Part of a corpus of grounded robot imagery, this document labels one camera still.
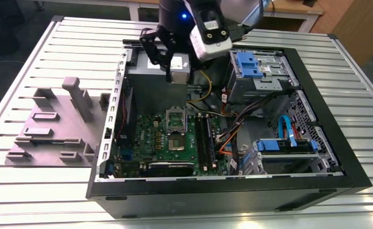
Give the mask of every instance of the aluminum workbench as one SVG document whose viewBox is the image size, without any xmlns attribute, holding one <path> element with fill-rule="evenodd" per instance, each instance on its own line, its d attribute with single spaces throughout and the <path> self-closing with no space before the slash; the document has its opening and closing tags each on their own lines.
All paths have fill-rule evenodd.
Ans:
<svg viewBox="0 0 373 229">
<path fill-rule="evenodd" d="M 124 39 L 156 23 L 65 18 L 53 21 L 0 102 L 0 225 L 30 228 L 373 228 L 373 187 L 300 212 L 114 220 L 85 198 L 90 168 L 5 165 L 36 105 L 38 87 L 68 94 L 66 76 L 90 95 L 114 86 Z M 324 34 L 253 31 L 244 45 L 296 48 L 373 183 L 373 85 L 342 43 Z"/>
</svg>

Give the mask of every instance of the motherboard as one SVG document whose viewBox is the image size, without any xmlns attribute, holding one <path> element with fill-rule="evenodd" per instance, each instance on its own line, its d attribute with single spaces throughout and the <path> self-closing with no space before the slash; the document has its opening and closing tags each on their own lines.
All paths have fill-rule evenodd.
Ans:
<svg viewBox="0 0 373 229">
<path fill-rule="evenodd" d="M 227 175 L 227 158 L 216 154 L 216 138 L 221 133 L 220 118 L 185 115 L 183 109 L 166 114 L 140 114 L 132 148 L 121 147 L 121 160 L 114 164 L 118 177 L 154 176 L 170 171 L 172 176 Z"/>
</svg>

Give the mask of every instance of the wooden cabinet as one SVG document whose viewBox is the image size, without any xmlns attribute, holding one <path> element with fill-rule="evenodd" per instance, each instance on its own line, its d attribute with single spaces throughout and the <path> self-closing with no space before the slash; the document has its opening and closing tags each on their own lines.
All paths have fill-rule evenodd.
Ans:
<svg viewBox="0 0 373 229">
<path fill-rule="evenodd" d="M 338 35 L 360 65 L 373 56 L 373 0 L 319 0 L 326 14 L 312 32 Z"/>
</svg>

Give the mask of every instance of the orange wire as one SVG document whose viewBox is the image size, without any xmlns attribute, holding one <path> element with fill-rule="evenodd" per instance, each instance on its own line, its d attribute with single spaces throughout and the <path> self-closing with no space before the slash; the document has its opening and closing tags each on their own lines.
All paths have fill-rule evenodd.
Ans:
<svg viewBox="0 0 373 229">
<path fill-rule="evenodd" d="M 239 127 L 239 129 L 235 131 L 235 133 L 231 135 L 231 137 L 228 138 L 228 141 L 225 142 L 225 144 L 223 145 L 223 147 L 221 147 L 221 149 L 220 149 L 220 153 L 221 153 L 221 154 L 232 155 L 231 151 L 224 151 L 224 149 L 225 149 L 228 143 L 231 142 L 232 138 L 233 138 L 235 135 L 237 134 L 239 130 L 240 130 L 240 127 Z"/>
</svg>

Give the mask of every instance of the blue cable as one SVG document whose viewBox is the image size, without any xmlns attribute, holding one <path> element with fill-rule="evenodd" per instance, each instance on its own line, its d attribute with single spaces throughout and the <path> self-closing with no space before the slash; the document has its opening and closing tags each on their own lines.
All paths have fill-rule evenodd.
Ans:
<svg viewBox="0 0 373 229">
<path fill-rule="evenodd" d="M 291 144 L 292 144 L 292 146 L 297 146 L 295 130 L 291 126 L 291 118 L 287 115 L 283 115 L 279 119 L 279 138 L 284 138 L 284 132 L 283 132 L 284 122 L 287 123 Z"/>
</svg>

